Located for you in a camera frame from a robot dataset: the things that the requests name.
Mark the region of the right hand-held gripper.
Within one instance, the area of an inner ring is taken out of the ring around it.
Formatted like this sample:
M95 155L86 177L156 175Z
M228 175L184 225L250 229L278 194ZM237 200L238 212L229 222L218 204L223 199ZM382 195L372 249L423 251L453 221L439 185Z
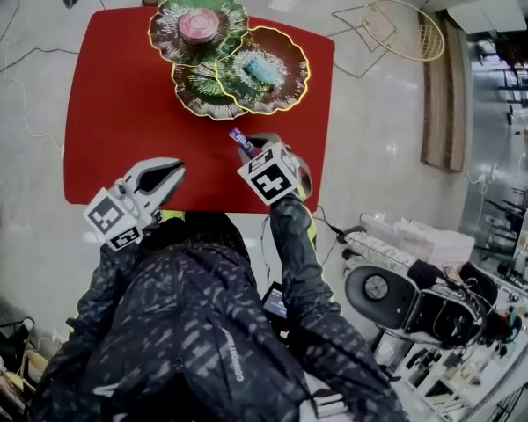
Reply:
M258 133L249 135L247 139L262 151L253 159L242 152L243 165L237 174L266 206L288 195L295 195L301 201L312 196L309 166L283 143L278 134Z

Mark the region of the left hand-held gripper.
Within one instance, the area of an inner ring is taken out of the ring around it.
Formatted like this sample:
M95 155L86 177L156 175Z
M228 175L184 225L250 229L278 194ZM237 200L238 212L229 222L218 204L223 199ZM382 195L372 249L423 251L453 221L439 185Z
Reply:
M185 175L186 166L177 158L140 161L128 171L125 180L120 178L111 188L100 189L84 211L84 218L99 241L113 251L138 243Z

